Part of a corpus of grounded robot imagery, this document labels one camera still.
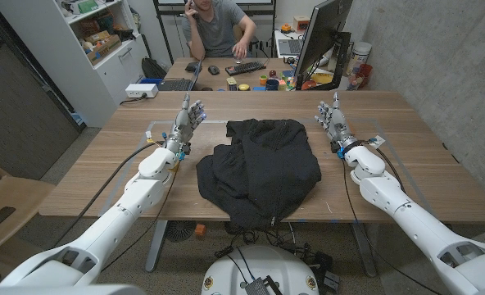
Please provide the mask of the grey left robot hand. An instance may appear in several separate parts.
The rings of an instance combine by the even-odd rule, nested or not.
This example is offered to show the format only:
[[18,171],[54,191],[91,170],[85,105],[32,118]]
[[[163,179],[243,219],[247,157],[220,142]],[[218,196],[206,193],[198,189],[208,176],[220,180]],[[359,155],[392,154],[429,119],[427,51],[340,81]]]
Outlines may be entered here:
[[182,107],[177,113],[170,134],[165,139],[164,148],[174,152],[190,152],[190,140],[193,131],[206,119],[204,105],[201,100],[190,102],[190,93],[185,93]]

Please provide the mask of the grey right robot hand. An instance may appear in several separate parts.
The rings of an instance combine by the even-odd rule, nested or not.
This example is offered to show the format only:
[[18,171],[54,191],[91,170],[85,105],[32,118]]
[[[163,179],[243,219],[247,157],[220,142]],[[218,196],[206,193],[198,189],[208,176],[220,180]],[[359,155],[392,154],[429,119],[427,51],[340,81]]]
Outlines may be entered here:
[[330,140],[332,153],[340,153],[344,156],[352,148],[359,145],[340,109],[338,92],[333,94],[331,104],[321,101],[318,105],[318,111],[320,115],[315,116],[315,120],[325,130]]

